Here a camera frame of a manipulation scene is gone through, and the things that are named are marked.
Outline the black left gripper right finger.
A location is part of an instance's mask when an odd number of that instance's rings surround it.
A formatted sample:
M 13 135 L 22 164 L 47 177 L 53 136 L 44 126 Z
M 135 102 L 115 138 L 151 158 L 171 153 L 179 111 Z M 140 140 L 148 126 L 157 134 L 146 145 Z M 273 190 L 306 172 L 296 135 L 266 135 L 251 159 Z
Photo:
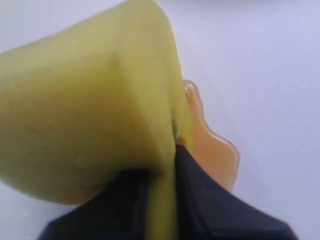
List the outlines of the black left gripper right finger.
M 176 146 L 175 187 L 180 240 L 296 240 L 284 221 L 228 192 Z

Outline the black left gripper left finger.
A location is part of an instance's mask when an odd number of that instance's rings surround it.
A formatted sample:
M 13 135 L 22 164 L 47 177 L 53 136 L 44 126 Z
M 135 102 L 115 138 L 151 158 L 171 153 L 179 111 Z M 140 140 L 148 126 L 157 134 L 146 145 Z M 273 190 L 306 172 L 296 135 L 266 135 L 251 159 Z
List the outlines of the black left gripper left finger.
M 149 172 L 122 172 L 97 196 L 49 222 L 40 240 L 143 240 Z

